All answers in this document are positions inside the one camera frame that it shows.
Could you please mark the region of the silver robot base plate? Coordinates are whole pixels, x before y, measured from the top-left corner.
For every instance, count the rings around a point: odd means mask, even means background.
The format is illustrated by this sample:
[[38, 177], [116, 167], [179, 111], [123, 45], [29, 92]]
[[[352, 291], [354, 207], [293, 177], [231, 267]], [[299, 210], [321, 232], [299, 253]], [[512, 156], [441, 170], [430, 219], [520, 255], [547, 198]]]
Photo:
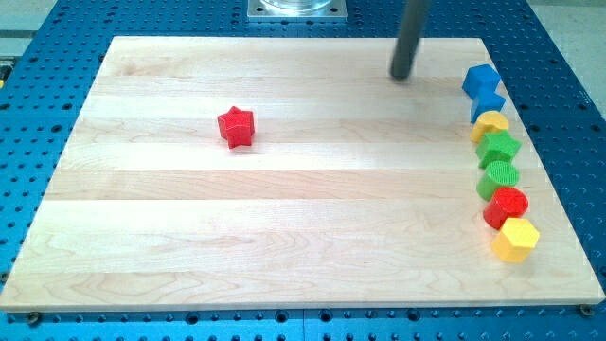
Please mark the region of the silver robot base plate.
[[247, 17], [256, 21], [345, 20], [346, 0], [247, 0]]

